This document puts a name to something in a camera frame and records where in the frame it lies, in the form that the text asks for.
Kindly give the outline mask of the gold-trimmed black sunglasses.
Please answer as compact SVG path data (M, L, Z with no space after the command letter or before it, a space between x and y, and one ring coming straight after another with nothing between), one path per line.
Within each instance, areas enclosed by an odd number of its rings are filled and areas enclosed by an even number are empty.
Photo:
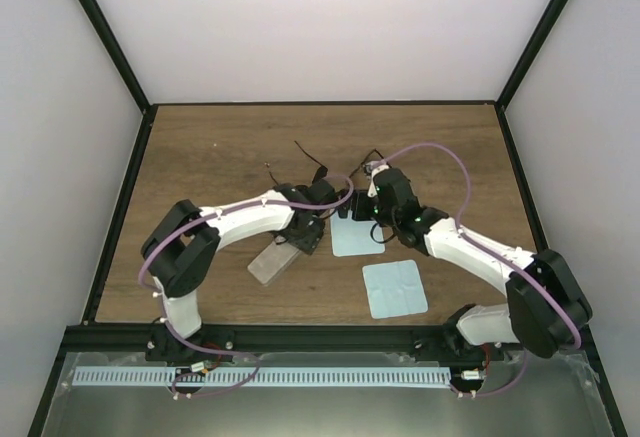
M376 149L371 149L361 162L350 172L349 177L354 177L358 172L364 171L365 167L370 162L382 160L384 156Z

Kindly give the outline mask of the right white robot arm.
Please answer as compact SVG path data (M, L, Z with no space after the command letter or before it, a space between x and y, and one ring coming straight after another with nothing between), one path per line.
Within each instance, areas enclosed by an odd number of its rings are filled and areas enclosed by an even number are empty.
M579 348L593 316L569 264L558 252L531 252L464 227L457 218L423 206L409 178L381 161L362 166L368 180L360 209L392 230L402 245L453 264L499 291L505 303L463 308L444 335L447 353L465 360L483 344L520 344L541 358Z

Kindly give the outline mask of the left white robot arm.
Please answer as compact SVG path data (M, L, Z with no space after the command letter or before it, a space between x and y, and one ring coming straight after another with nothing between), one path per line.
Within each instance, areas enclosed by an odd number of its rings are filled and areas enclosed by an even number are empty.
M141 247L149 287L161 299L169 348L181 360L204 349L197 289L216 254L259 234L282 236L295 250L311 253L323 232L321 215L339 205L341 194L324 179L309 186L278 184L260 196L219 207L198 207L186 199L174 204Z

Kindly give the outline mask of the grey glasses case green lining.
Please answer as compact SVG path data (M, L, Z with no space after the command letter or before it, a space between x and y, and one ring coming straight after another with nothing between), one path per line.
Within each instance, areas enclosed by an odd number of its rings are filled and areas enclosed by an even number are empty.
M289 243L270 243L248 266L249 273L263 286L277 279L300 256Z

